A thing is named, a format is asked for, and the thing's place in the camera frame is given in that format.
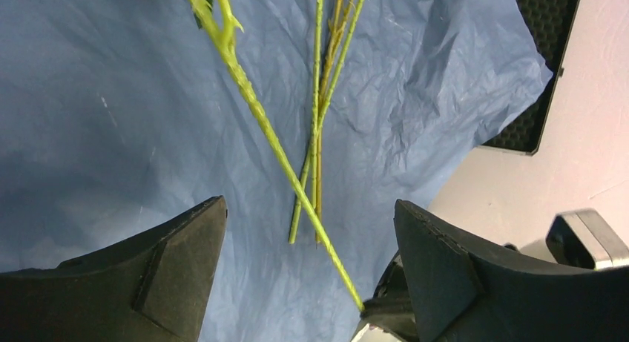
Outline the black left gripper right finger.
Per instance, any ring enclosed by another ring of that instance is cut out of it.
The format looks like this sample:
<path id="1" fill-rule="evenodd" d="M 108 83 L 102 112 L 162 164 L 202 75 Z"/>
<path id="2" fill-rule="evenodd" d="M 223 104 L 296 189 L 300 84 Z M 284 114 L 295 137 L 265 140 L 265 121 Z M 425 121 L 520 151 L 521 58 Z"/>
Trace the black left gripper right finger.
<path id="1" fill-rule="evenodd" d="M 395 234 L 421 341 L 626 341 L 628 270 L 524 255 L 398 200 Z"/>

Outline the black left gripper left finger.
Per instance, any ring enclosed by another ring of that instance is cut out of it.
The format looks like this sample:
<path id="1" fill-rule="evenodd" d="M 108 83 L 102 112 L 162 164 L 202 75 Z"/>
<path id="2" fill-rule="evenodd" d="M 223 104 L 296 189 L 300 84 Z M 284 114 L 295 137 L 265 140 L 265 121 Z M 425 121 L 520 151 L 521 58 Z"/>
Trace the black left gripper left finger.
<path id="1" fill-rule="evenodd" d="M 211 197 L 54 269 L 1 275 L 3 341 L 197 341 L 228 217 Z"/>

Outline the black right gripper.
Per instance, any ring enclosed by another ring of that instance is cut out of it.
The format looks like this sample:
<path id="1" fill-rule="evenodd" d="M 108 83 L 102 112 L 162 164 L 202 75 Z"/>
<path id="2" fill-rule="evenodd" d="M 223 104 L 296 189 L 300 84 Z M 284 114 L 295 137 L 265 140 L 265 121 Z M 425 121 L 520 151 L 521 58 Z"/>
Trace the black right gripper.
<path id="1" fill-rule="evenodd" d="M 395 254 L 375 288 L 363 302 L 364 310 L 352 340 L 359 341 L 369 328 L 377 328 L 397 341 L 417 341 L 415 314 L 399 253 Z"/>

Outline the dark blue wrapping paper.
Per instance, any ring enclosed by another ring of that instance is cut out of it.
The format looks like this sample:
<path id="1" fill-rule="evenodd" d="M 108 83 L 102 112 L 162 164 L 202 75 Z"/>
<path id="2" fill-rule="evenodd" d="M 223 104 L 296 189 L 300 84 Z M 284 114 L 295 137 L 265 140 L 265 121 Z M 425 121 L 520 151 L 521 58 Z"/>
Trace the dark blue wrapping paper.
<path id="1" fill-rule="evenodd" d="M 365 0 L 323 127 L 323 226 L 361 297 L 552 73 L 516 0 Z M 1 270 L 51 268 L 222 195 L 202 341 L 348 341 L 359 312 L 187 0 L 1 0 Z"/>

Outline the light pink flower stem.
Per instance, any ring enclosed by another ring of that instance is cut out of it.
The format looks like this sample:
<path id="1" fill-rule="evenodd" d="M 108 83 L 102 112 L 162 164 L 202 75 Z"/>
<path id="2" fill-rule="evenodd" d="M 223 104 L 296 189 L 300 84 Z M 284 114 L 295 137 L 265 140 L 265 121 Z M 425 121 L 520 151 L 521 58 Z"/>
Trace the light pink flower stem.
<path id="1" fill-rule="evenodd" d="M 300 224 L 300 210 L 304 210 L 310 219 L 317 241 L 324 247 L 343 284 L 350 294 L 353 302 L 359 312 L 365 309 L 364 303 L 358 294 L 358 291 L 352 282 L 349 273 L 345 269 L 340 257 L 323 227 L 322 222 L 316 212 L 313 203 L 306 194 L 305 181 L 306 178 L 300 179 L 294 172 L 288 157 L 280 144 L 280 140 L 276 135 L 269 118 L 266 116 L 265 109 L 258 100 L 252 83 L 249 81 L 247 74 L 237 58 L 235 30 L 243 30 L 243 26 L 237 20 L 232 12 L 230 0 L 188 0 L 191 5 L 194 16 L 199 21 L 201 28 L 208 34 L 209 39 L 213 42 L 217 52 L 223 63 L 237 85 L 242 98 L 246 101 L 248 108 L 258 125 L 266 137 L 267 142 L 271 146 L 274 155 L 277 158 L 284 174 L 289 180 L 296 196 L 294 204 L 293 218 L 289 230 L 288 242 L 295 243 L 298 228 Z"/>

